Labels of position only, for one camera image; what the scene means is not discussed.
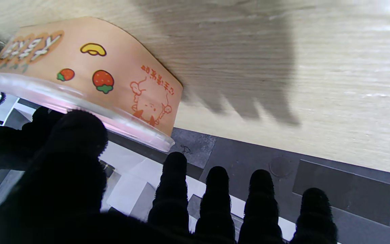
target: cartoon strawberry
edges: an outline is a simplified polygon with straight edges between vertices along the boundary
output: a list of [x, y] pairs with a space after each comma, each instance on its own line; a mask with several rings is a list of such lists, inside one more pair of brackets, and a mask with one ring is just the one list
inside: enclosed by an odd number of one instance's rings
[[93, 84], [98, 91], [108, 94], [113, 90], [114, 80], [110, 73], [104, 70], [98, 70], [93, 74]]
[[68, 81], [73, 79], [74, 71], [70, 68], [63, 68], [60, 73], [57, 74], [57, 79], [61, 81]]

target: clear plastic lid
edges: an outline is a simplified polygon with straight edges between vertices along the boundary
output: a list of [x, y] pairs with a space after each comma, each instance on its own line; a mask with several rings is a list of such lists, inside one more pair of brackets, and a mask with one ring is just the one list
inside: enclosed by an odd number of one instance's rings
[[94, 99], [82, 92], [47, 80], [18, 74], [0, 73], [0, 91], [21, 97], [28, 101], [67, 113], [68, 110], [81, 109], [95, 114], [111, 131], [132, 138], [161, 151], [169, 151], [174, 140], [118, 108], [104, 108], [94, 103]]

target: cartoon cow illustration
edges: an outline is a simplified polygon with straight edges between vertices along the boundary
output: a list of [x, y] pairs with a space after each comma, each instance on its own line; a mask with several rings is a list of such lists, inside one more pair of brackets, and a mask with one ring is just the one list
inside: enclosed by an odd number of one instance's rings
[[131, 82], [135, 94], [133, 101], [135, 104], [132, 110], [135, 111], [133, 116], [142, 119], [153, 127], [159, 124], [159, 120], [166, 114], [172, 111], [168, 104], [168, 94], [162, 96], [155, 90], [156, 83], [154, 81], [147, 81], [147, 77], [140, 82]]

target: wooden table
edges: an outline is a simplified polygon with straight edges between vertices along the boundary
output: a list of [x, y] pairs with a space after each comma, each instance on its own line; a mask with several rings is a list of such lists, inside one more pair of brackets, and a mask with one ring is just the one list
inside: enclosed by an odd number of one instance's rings
[[0, 0], [0, 49], [102, 18], [183, 83], [176, 127], [390, 172], [390, 1], [355, 2]]

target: yellow cashew illustration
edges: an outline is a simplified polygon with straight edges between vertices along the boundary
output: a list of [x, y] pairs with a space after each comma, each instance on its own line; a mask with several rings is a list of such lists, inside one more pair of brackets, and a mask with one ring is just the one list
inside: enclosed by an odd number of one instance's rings
[[106, 55], [106, 50], [102, 47], [102, 45], [96, 43], [87, 43], [81, 47], [81, 53], [88, 53], [92, 56], [99, 55], [103, 57]]

